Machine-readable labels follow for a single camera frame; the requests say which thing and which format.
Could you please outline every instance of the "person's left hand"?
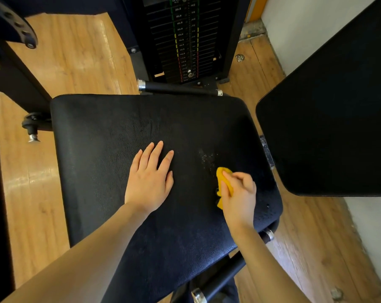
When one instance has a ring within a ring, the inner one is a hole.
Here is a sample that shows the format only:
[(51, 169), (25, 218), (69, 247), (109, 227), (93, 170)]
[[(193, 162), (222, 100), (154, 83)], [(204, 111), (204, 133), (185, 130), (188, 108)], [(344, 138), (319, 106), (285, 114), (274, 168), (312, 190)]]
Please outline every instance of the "person's left hand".
[(173, 150), (168, 152), (157, 169), (163, 145), (160, 141), (154, 149), (152, 142), (144, 152), (140, 150), (134, 157), (128, 176), (124, 203), (136, 204), (147, 214), (161, 206), (173, 185), (173, 173), (168, 172)]

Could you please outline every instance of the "yellow cloth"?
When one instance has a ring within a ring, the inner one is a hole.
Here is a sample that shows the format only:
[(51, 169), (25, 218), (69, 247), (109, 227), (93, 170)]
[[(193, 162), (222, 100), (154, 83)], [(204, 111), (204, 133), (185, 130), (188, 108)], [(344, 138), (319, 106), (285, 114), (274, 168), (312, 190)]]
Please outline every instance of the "yellow cloth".
[[(233, 172), (228, 169), (228, 168), (225, 168), (225, 167), (218, 167), (217, 168), (217, 171), (216, 171), (216, 176), (217, 176), (217, 180), (218, 180), (218, 192), (217, 192), (217, 195), (219, 197), (221, 197), (221, 181), (224, 181), (224, 183), (227, 185), (228, 187), (228, 190), (230, 191), (230, 196), (233, 195), (234, 193), (234, 189), (233, 187), (231, 186), (231, 184), (229, 183), (229, 181), (223, 176), (223, 171), (229, 173), (229, 174), (233, 174)], [(217, 203), (217, 207), (219, 209), (223, 209), (223, 201), (222, 201), (222, 198), (220, 198), (220, 200), (218, 201)]]

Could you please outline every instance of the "padded seat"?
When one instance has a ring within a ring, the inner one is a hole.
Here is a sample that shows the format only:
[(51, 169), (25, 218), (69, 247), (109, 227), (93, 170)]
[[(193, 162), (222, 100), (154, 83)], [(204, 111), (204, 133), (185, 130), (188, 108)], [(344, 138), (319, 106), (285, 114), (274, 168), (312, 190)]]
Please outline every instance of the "padded seat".
[(51, 113), (71, 246), (123, 204), (140, 148), (163, 140), (162, 158), (175, 151), (172, 191), (134, 234), (103, 302), (157, 302), (236, 247), (215, 205), (217, 167), (252, 175), (257, 231), (282, 212), (256, 128), (238, 98), (63, 95), (51, 102)]

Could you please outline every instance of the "person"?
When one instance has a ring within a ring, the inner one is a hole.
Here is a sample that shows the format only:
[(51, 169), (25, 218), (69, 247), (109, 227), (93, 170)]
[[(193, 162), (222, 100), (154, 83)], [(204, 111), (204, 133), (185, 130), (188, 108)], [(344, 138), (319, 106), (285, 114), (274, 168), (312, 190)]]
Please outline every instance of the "person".
[[(3, 302), (100, 302), (130, 239), (147, 216), (158, 209), (174, 185), (168, 171), (174, 152), (158, 167), (160, 141), (140, 150), (130, 167), (124, 205), (101, 227), (15, 290)], [(266, 248), (254, 229), (256, 185), (246, 173), (223, 173), (223, 213), (231, 236), (244, 256), (257, 293), (264, 303), (308, 303)]]

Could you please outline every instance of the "forearm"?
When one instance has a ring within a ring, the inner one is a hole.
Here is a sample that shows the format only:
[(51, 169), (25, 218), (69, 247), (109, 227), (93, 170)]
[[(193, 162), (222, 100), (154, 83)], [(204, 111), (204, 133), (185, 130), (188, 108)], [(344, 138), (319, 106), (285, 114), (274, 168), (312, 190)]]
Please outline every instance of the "forearm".
[(147, 213), (131, 203), (3, 302), (100, 302)]
[(265, 246), (253, 228), (246, 228), (234, 236), (249, 273), (263, 303), (309, 303)]

